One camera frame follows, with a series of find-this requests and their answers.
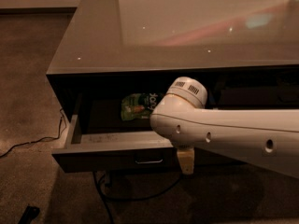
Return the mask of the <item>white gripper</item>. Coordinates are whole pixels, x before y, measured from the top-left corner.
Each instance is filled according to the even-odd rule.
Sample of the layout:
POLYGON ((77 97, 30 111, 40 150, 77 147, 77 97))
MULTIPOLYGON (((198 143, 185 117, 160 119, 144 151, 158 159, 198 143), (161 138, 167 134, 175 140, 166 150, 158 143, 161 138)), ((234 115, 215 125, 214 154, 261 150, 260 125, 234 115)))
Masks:
POLYGON ((172 144, 177 149, 180 169, 184 175, 192 175, 194 169, 194 147, 186 144, 172 144))

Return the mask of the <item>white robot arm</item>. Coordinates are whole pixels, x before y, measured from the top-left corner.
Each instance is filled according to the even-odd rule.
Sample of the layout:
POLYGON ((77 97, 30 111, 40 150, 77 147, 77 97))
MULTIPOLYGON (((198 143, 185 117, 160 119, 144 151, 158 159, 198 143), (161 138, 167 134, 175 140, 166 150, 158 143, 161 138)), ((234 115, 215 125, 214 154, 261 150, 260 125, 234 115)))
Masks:
POLYGON ((194 169, 197 148, 299 177, 299 110, 206 109, 207 91, 179 77, 150 115, 150 126, 177 150, 185 175, 194 169))

